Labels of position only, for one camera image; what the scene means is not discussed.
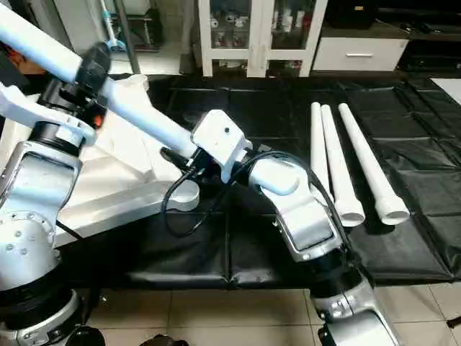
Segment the glass cabinet door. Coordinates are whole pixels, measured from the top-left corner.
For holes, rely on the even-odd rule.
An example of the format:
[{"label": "glass cabinet door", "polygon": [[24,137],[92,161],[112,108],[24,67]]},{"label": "glass cabinet door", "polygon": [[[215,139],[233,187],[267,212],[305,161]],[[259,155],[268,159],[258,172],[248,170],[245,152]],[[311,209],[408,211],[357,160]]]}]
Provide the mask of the glass cabinet door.
[{"label": "glass cabinet door", "polygon": [[211,47],[248,49],[251,0],[211,0]]},{"label": "glass cabinet door", "polygon": [[198,0],[204,76],[251,75],[264,0]]},{"label": "glass cabinet door", "polygon": [[265,76],[308,76],[327,3],[267,0],[261,33]]},{"label": "glass cabinet door", "polygon": [[315,0],[275,0],[271,49],[305,49]]}]

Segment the white drawer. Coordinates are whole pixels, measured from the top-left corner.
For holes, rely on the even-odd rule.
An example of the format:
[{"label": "white drawer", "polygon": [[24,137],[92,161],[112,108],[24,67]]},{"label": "white drawer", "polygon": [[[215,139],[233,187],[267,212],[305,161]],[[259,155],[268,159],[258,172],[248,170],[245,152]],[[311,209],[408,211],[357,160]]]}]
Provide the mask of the white drawer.
[{"label": "white drawer", "polygon": [[393,71],[408,40],[323,37],[314,70]]}]

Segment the drawer handle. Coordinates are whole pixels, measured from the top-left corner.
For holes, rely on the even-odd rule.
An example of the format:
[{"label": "drawer handle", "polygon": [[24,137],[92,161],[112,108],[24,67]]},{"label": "drawer handle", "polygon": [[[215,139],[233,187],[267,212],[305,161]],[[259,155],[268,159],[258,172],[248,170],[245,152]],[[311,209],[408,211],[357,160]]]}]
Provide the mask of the drawer handle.
[{"label": "drawer handle", "polygon": [[348,58],[372,58],[373,54],[371,53],[347,53]]}]

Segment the white cabinet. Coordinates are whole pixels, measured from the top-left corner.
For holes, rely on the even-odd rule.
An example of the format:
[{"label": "white cabinet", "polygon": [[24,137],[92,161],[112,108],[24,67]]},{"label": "white cabinet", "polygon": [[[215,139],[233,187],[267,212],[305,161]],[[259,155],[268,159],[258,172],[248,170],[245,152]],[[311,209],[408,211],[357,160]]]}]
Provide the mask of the white cabinet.
[{"label": "white cabinet", "polygon": [[408,40],[322,37],[316,71],[394,71]]},{"label": "white cabinet", "polygon": [[204,76],[308,76],[328,0],[199,0]]}]

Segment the black cable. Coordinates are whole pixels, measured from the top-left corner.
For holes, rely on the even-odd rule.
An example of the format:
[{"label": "black cable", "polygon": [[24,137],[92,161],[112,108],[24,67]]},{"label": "black cable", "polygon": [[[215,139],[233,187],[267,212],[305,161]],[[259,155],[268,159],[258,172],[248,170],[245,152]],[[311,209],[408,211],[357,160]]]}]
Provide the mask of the black cable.
[{"label": "black cable", "polygon": [[[88,250],[89,253],[93,253],[86,239],[82,237],[80,234],[75,232],[73,229],[67,227],[64,223],[60,222],[59,220],[56,220],[56,226],[62,228],[66,233],[70,234],[72,237],[77,239],[77,241],[81,242],[85,246],[86,250]],[[101,288],[99,286],[95,285],[94,287],[90,287],[88,298],[87,298],[88,303],[86,305],[86,310],[83,315],[83,324],[86,324],[88,322],[92,311],[94,310],[94,308],[97,307],[97,304],[99,303],[100,295],[101,295]]]},{"label": "black cable", "polygon": [[168,218],[166,216],[166,207],[168,206],[168,201],[171,197],[171,195],[173,195],[174,191],[176,191],[176,189],[185,181],[187,180],[188,178],[190,178],[193,174],[195,174],[197,170],[195,168],[191,168],[189,171],[183,173],[183,175],[173,183],[172,186],[170,186],[170,188],[166,191],[165,195],[164,195],[164,198],[163,200],[161,201],[161,207],[160,207],[160,212],[161,212],[161,215],[162,215],[162,218],[164,220],[164,225],[165,225],[165,228],[166,230],[172,235],[172,236],[175,236],[176,238],[184,238],[186,236],[190,236],[192,233],[195,232],[195,230],[198,228],[196,228],[196,225],[194,227],[192,227],[190,230],[188,230],[187,232],[176,232],[175,230],[173,230],[172,227],[170,227],[169,223],[168,223]]},{"label": "black cable", "polygon": [[59,220],[56,220],[56,226],[62,228],[63,231],[65,231],[66,233],[69,233],[70,235],[72,235],[72,237],[74,237],[75,239],[79,241],[85,240],[84,237],[82,237],[80,234],[75,232],[73,229],[70,229],[69,227],[67,227],[64,223],[60,222]]},{"label": "black cable", "polygon": [[309,181],[317,188],[317,190],[322,194],[323,198],[325,198],[325,201],[327,203],[327,206],[331,212],[331,218],[333,220],[333,223],[335,224],[336,228],[338,229],[340,237],[343,239],[344,245],[346,248],[354,254],[354,250],[352,248],[352,245],[349,241],[349,237],[347,236],[344,227],[341,224],[341,219],[339,218],[339,214],[336,211],[333,201],[330,199],[328,193],[326,192],[325,188],[321,184],[320,180],[318,179],[317,175],[312,171],[312,169],[299,157],[296,155],[287,153],[285,151],[265,151],[263,153],[259,153],[246,161],[244,164],[242,164],[237,171],[230,177],[229,181],[225,184],[225,186],[222,188],[220,191],[219,195],[215,198],[215,201],[211,205],[211,207],[207,210],[203,218],[195,224],[194,227],[192,227],[190,230],[187,232],[177,232],[171,229],[171,227],[168,224],[168,220],[166,217],[166,205],[168,203],[168,199],[171,197],[175,189],[180,186],[181,183],[183,183],[184,180],[186,180],[188,177],[191,177],[194,172],[188,171],[184,173],[181,178],[179,178],[168,190],[166,193],[164,200],[162,201],[162,208],[161,212],[164,217],[164,223],[166,230],[172,234],[173,236],[183,238],[186,236],[190,236],[193,234],[210,216],[210,214],[214,211],[214,209],[219,205],[221,200],[224,198],[225,194],[229,191],[233,183],[238,179],[238,177],[245,172],[248,168],[250,168],[251,165],[255,164],[258,160],[266,158],[266,157],[276,157],[276,156],[282,156],[282,157],[287,157],[291,161],[294,161],[295,163],[299,164],[305,171],[306,174],[308,175]]}]

